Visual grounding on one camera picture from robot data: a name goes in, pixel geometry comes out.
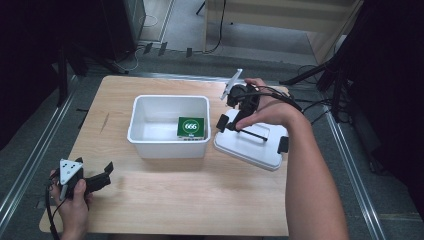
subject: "white container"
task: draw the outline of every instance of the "white container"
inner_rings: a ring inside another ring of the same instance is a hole
[[[178,139],[179,117],[205,119],[205,139]],[[203,158],[210,140],[209,100],[204,96],[141,95],[133,105],[128,141],[142,158]]]

